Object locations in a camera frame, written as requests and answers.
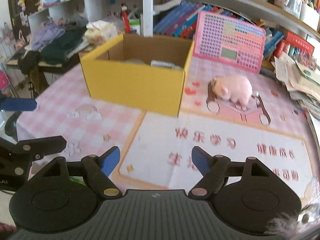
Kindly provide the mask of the pink plush pig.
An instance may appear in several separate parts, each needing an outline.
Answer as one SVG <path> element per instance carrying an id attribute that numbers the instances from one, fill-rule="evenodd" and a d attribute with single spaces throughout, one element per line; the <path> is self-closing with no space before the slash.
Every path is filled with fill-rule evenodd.
<path id="1" fill-rule="evenodd" d="M 222 100 L 231 101 L 240 106 L 247 106 L 253 89 L 245 76 L 218 76 L 211 81 L 213 93 Z"/>

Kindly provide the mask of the clear tape roll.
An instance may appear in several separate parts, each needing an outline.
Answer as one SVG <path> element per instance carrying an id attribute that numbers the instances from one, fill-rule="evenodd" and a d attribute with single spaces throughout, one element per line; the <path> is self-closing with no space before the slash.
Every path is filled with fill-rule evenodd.
<path id="1" fill-rule="evenodd" d="M 166 62 L 166 61 L 151 60 L 150 65 L 153 67 L 165 67 L 170 69 L 183 70 L 183 67 L 180 67 L 174 63 Z"/>

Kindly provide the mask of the pink printed table mat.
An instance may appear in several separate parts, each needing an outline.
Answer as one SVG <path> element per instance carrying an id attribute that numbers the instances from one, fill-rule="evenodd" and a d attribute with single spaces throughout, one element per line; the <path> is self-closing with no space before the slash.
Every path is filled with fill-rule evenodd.
<path id="1" fill-rule="evenodd" d="M 81 66 L 76 66 L 37 98 L 37 108 L 17 121 L 20 140 L 63 136 L 68 161 L 121 151 L 112 180 L 125 189 L 190 190 L 201 178 L 191 161 L 200 146 L 233 161 L 257 157 L 302 201 L 311 197 L 318 173 L 317 150 L 308 121 L 287 90 L 268 77 L 248 74 L 259 94 L 247 109 L 208 93 L 217 75 L 242 74 L 192 59 L 177 117 L 132 109 L 90 98 Z"/>

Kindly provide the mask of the pile of clothes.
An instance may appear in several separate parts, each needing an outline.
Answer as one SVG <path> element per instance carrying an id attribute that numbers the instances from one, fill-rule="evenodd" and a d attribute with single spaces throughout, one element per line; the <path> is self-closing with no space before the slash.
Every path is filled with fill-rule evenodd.
<path id="1" fill-rule="evenodd" d="M 52 20 L 44 22 L 18 58 L 17 65 L 22 74 L 29 74 L 40 61 L 49 65 L 66 63 L 68 55 L 82 44 L 87 24 L 88 20 L 80 15 L 60 24 Z"/>

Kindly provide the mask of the yellow cardboard box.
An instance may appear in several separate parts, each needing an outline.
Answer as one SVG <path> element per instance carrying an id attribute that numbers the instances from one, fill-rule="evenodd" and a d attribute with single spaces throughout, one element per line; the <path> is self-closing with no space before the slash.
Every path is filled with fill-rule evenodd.
<path id="1" fill-rule="evenodd" d="M 93 99 L 177 117 L 194 43 L 164 35 L 121 34 L 80 59 Z M 151 60 L 183 70 L 151 66 Z"/>

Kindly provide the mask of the floral tissue pack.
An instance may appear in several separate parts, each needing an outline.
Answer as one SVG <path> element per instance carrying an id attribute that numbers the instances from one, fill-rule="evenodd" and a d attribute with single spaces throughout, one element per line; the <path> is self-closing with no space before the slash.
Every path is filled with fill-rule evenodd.
<path id="1" fill-rule="evenodd" d="M 114 23 L 98 20 L 86 24 L 85 38 L 91 45 L 100 45 L 118 35 Z"/>

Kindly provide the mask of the pile of papers and books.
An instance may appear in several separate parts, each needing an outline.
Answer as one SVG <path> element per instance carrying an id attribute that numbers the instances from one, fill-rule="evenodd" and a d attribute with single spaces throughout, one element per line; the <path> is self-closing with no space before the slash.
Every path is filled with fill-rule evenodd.
<path id="1" fill-rule="evenodd" d="M 285 85 L 291 99 L 319 120 L 319 65 L 304 65 L 285 53 L 274 58 L 273 65 L 277 80 Z"/>

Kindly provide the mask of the pink toy keyboard tablet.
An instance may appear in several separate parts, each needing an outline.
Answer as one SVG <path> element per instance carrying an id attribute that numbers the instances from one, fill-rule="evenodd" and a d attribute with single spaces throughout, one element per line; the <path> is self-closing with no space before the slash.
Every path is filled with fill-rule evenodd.
<path id="1" fill-rule="evenodd" d="M 245 21 L 201 11 L 194 37 L 195 57 L 260 73 L 266 32 Z"/>

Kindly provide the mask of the red pen in holder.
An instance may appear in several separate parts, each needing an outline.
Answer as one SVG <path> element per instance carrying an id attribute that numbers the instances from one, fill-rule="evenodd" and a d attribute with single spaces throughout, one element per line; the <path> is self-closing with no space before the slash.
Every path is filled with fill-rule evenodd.
<path id="1" fill-rule="evenodd" d="M 131 29 L 130 29 L 130 23 L 129 23 L 129 19 L 127 16 L 127 6 L 125 3 L 121 4 L 121 15 L 123 18 L 123 22 L 125 25 L 125 33 L 130 34 L 131 33 Z"/>

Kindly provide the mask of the red book box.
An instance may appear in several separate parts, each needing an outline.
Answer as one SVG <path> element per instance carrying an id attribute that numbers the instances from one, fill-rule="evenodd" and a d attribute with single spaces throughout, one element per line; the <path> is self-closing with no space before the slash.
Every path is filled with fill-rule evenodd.
<path id="1" fill-rule="evenodd" d="M 275 51 L 273 52 L 274 57 L 280 57 L 282 52 L 286 52 L 289 55 L 294 55 L 295 51 L 297 53 L 304 53 L 307 55 L 312 55 L 314 52 L 314 46 L 302 37 L 294 34 L 291 31 L 283 31 L 284 37 L 280 39 L 277 44 Z"/>

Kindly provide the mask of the row of blue books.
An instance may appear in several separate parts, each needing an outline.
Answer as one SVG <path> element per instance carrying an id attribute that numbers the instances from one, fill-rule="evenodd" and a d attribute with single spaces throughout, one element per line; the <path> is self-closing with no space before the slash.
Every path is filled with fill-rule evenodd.
<path id="1" fill-rule="evenodd" d="M 205 7 L 206 5 L 202 3 L 182 1 L 154 26 L 153 33 L 178 37 L 183 30 L 183 26 L 194 16 L 196 17 L 199 11 Z"/>

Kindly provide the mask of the white shelf post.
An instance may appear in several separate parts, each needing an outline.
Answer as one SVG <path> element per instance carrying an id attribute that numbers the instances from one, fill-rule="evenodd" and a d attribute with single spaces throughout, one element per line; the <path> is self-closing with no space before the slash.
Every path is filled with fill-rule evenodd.
<path id="1" fill-rule="evenodd" d="M 143 0 L 143 35 L 153 36 L 153 0 Z"/>

